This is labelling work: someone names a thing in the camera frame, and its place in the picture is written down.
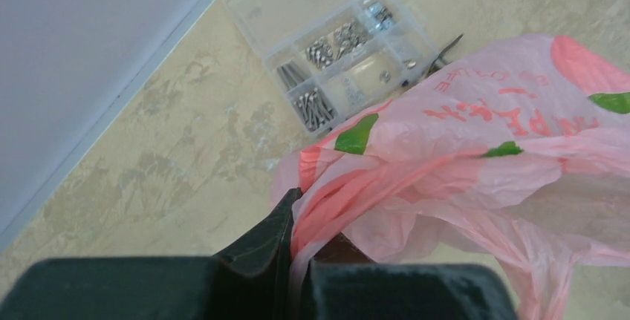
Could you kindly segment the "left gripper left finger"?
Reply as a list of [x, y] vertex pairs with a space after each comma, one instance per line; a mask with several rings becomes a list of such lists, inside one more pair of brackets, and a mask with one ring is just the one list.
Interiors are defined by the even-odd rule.
[[286, 319], [292, 205], [211, 256], [49, 258], [1, 302], [3, 319]]

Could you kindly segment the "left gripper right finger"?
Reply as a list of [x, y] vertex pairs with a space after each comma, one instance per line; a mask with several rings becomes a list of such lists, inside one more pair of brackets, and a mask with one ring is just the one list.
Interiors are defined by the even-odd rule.
[[302, 319], [517, 319], [499, 276], [480, 264], [378, 264], [335, 236], [310, 260]]

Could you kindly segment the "pink plastic bag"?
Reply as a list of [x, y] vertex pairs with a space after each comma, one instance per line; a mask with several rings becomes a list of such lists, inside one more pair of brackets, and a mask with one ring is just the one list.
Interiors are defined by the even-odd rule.
[[289, 284], [344, 234], [368, 257], [493, 255], [521, 319], [561, 319], [577, 264], [629, 265], [629, 75], [570, 36], [498, 40], [281, 161]]

